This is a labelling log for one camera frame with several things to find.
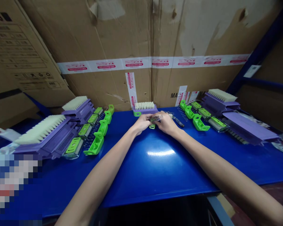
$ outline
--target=blue metal shelf frame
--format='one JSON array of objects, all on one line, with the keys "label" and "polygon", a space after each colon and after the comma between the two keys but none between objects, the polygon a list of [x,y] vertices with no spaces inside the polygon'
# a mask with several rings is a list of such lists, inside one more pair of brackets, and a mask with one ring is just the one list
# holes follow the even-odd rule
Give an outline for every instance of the blue metal shelf frame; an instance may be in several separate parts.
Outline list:
[{"label": "blue metal shelf frame", "polygon": [[248,69],[252,65],[260,65],[265,57],[269,54],[272,48],[283,36],[283,9],[279,13],[278,17],[275,19],[269,30],[263,36],[260,43],[257,45],[253,53],[250,55],[249,59],[242,67],[240,72],[237,74],[233,82],[230,84],[227,93],[235,95],[244,84],[250,84],[255,86],[260,86],[263,88],[269,88],[277,91],[283,91],[283,84],[265,81],[255,78],[245,78],[243,77]]}]

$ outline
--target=printed label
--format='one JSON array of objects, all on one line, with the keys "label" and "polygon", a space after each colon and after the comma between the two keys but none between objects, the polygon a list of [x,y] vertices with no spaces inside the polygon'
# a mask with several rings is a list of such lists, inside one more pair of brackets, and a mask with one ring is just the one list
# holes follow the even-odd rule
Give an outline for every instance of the printed label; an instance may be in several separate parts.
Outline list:
[{"label": "printed label", "polygon": [[202,61],[203,61],[203,56],[174,57],[172,68],[200,67]]},{"label": "printed label", "polygon": [[241,55],[229,55],[228,59],[229,62],[227,65],[240,65],[245,64],[245,62],[248,60],[250,54],[241,54]]},{"label": "printed label", "polygon": [[188,86],[180,86],[179,87],[179,91],[178,91],[178,96],[177,96],[177,100],[176,100],[176,103],[175,103],[175,107],[177,107],[181,100],[183,99],[183,96],[185,95],[186,93],[186,89],[188,88]]},{"label": "printed label", "polygon": [[152,57],[153,68],[172,68],[173,57]]},{"label": "printed label", "polygon": [[[3,46],[0,47],[0,56],[8,58],[11,48],[17,48],[18,54],[36,54],[34,49],[27,47]],[[190,68],[190,67],[216,67],[244,64],[249,54],[220,55],[220,56],[188,56],[188,57],[136,57],[110,60],[82,61],[58,63],[63,74],[100,72],[105,70],[116,71],[138,68]]]},{"label": "printed label", "polygon": [[206,56],[203,59],[203,67],[211,67],[211,66],[224,66],[225,65],[225,57],[224,56]]},{"label": "printed label", "polygon": [[193,92],[191,93],[191,96],[190,96],[189,102],[192,102],[192,101],[196,100],[196,99],[197,99],[198,94],[199,94],[199,91],[193,91]]},{"label": "printed label", "polygon": [[135,103],[137,102],[137,94],[136,94],[136,88],[135,88],[135,79],[134,79],[134,72],[125,73],[126,80],[127,80],[127,87],[130,97],[130,103],[131,108],[135,106]]}]

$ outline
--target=cardboard wall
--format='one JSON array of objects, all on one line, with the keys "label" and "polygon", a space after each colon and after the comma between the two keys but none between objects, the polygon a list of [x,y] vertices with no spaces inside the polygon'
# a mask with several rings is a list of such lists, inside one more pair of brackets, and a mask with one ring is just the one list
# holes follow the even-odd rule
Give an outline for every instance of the cardboard wall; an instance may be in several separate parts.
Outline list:
[{"label": "cardboard wall", "polygon": [[[281,6],[276,1],[153,1],[153,56],[193,57],[251,53]],[[243,65],[153,69],[159,107],[187,92],[226,90]]]},{"label": "cardboard wall", "polygon": [[[20,0],[58,63],[152,57],[250,54],[281,6],[276,0]],[[75,95],[97,106],[130,110],[125,73],[134,72],[138,102],[175,106],[187,91],[225,90],[242,65],[133,68],[66,74]]]},{"label": "cardboard wall", "polygon": [[19,88],[48,107],[75,96],[17,0],[0,0],[0,92]]},{"label": "cardboard wall", "polygon": [[[253,78],[283,84],[283,37]],[[244,85],[237,96],[245,111],[283,132],[283,92]]]},{"label": "cardboard wall", "polygon": [[[151,1],[21,0],[56,62],[148,57]],[[75,95],[95,106],[131,110],[125,73],[132,70],[65,75]],[[138,101],[151,99],[150,69],[135,69]]]}]

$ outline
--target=forearm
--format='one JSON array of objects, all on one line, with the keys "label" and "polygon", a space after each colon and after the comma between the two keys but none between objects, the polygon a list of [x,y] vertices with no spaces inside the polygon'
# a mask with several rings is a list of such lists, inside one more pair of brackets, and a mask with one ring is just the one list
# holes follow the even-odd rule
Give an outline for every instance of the forearm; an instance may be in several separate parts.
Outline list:
[{"label": "forearm", "polygon": [[129,129],[111,150],[96,164],[56,225],[88,225],[110,188],[137,132]]},{"label": "forearm", "polygon": [[183,130],[173,135],[209,178],[258,224],[283,225],[283,206],[228,161]]}]

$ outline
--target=purple plastic housing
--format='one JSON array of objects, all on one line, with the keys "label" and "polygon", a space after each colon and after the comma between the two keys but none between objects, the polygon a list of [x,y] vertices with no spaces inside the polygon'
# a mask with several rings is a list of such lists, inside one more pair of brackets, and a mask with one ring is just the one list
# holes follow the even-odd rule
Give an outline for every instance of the purple plastic housing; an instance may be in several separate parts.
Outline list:
[{"label": "purple plastic housing", "polygon": [[279,139],[277,134],[236,112],[225,112],[223,116],[222,120],[230,126],[229,129],[252,145],[263,146],[264,143]]},{"label": "purple plastic housing", "polygon": [[66,118],[40,143],[22,144],[13,154],[38,153],[43,159],[60,158],[79,132],[80,127],[76,125],[76,122]]},{"label": "purple plastic housing", "polygon": [[202,98],[201,106],[207,109],[212,115],[221,117],[223,112],[235,111],[240,109],[240,104],[236,101],[223,102],[209,93],[205,93]]},{"label": "purple plastic housing", "polygon": [[134,112],[140,112],[142,115],[144,114],[155,114],[158,112],[156,105],[154,105],[154,108],[152,109],[144,109],[144,110],[135,110],[135,106],[133,107]]},{"label": "purple plastic housing", "polygon": [[71,121],[73,119],[81,119],[93,108],[93,103],[90,99],[87,99],[77,110],[66,110],[61,114],[70,117]]}]

